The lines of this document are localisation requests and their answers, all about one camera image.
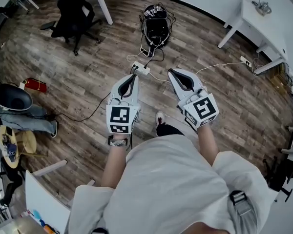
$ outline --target red object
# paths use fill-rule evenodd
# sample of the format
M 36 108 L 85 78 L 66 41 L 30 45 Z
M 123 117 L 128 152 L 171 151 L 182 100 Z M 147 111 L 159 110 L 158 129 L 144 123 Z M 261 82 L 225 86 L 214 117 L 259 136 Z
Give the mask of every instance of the red object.
M 36 80 L 34 78 L 28 78 L 23 82 L 25 83 L 26 88 L 38 90 L 43 93 L 45 93 L 47 91 L 47 85 L 40 80 Z

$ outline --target electrical outlet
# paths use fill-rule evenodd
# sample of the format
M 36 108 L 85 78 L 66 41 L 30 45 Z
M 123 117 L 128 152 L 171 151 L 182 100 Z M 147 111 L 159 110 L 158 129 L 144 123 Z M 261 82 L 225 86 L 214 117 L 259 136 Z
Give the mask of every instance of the electrical outlet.
M 135 62 L 133 63 L 133 65 L 131 66 L 131 68 L 132 68 L 133 70 L 136 69 L 136 71 L 138 71 L 138 72 L 140 72 L 141 74 L 144 74 L 144 75 L 146 75 L 146 76 L 150 73 L 150 68 L 148 68 L 148 67 L 145 68 L 145 65 L 144 65 L 144 64 L 141 64 L 141 63 L 139 63 L 139 62 L 137 62 L 137 61 L 135 61 Z
M 245 59 L 243 56 L 240 57 L 240 60 L 242 62 L 244 62 L 248 67 L 252 68 L 252 64 L 247 59 Z

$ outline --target office chair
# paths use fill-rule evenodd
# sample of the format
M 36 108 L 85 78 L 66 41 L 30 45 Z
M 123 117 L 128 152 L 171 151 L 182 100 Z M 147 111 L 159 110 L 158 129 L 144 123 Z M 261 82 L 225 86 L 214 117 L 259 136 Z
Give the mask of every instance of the office chair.
M 65 42 L 69 43 L 69 38 L 76 37 L 76 43 L 74 48 L 74 54 L 77 56 L 77 47 L 82 35 L 85 35 L 97 43 L 101 41 L 92 34 L 88 33 L 87 30 L 93 25 L 99 23 L 102 25 L 102 20 L 98 19 L 92 21 L 95 14 L 91 4 L 85 0 L 58 0 L 58 8 L 61 11 L 61 17 L 55 25 L 55 21 L 46 23 L 41 26 L 41 30 L 51 29 L 51 37 L 64 37 Z
M 285 159 L 277 167 L 277 157 L 275 156 L 271 168 L 269 167 L 265 159 L 263 160 L 263 163 L 266 165 L 267 168 L 267 176 L 265 176 L 265 180 L 267 181 L 268 186 L 277 192 L 282 191 L 283 193 L 285 193 L 287 195 L 285 202 L 287 202 L 289 197 L 291 196 L 293 189 L 287 191 L 283 188 L 283 184 L 286 179 L 288 184 L 293 178 L 293 161 Z

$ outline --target laminate floor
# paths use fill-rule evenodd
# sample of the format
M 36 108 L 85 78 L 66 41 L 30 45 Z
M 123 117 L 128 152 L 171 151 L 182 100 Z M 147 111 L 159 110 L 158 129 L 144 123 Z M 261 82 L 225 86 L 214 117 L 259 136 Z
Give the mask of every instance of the laminate floor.
M 253 47 L 234 35 L 219 49 L 217 44 L 227 30 L 213 19 L 169 0 L 105 0 L 114 24 L 108 25 L 96 0 L 94 7 L 102 26 L 90 32 L 97 34 L 101 44 L 82 37 L 79 55 L 74 56 L 73 43 L 51 38 L 51 31 L 40 26 L 60 18 L 56 0 L 36 0 L 40 10 L 21 8 L 0 31 L 0 72 L 4 81 L 19 84 L 26 78 L 47 83 L 47 93 L 29 90 L 34 102 L 49 111 L 65 113 L 76 119 L 89 116 L 111 90 L 113 84 L 128 75 L 131 63 L 127 55 L 139 53 L 141 29 L 139 15 L 148 5 L 162 2 L 177 18 L 171 42 L 163 48 L 165 60 L 151 62 L 151 72 L 167 79 L 169 68 L 192 72 L 217 63 L 239 62 L 257 57 Z M 156 58 L 161 59 L 161 52 Z M 260 57 L 257 64 L 266 64 Z M 233 150 L 255 164 L 262 172 L 262 159 L 272 161 L 277 149 L 288 146 L 290 134 L 284 126 L 293 124 L 293 99 L 279 94 L 265 75 L 255 77 L 245 65 L 212 67 L 198 74 L 213 93 L 220 114 L 211 125 L 221 151 Z M 176 108 L 177 99 L 170 84 L 152 76 L 139 76 L 141 113 L 133 131 L 133 146 L 155 137 L 155 114 L 164 111 L 168 123 L 178 127 L 195 144 L 195 133 L 184 123 Z M 47 158 L 27 158 L 29 170 L 35 171 L 62 159 L 65 167 L 42 178 L 43 185 L 67 203 L 75 188 L 90 179 L 100 184 L 105 166 L 108 133 L 105 105 L 84 122 L 59 116 L 59 133 L 55 139 L 36 133 L 38 150 Z

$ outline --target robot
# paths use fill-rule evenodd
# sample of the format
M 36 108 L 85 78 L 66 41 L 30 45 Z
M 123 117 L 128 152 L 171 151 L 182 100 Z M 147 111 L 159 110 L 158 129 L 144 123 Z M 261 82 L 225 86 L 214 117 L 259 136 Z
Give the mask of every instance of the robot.
M 183 69 L 169 69 L 168 77 L 179 102 L 177 108 L 186 117 L 185 121 L 196 129 L 214 120 L 219 114 L 214 96 L 208 94 L 196 74 Z M 131 134 L 138 121 L 139 78 L 129 75 L 119 80 L 112 88 L 106 106 L 106 124 L 111 134 Z

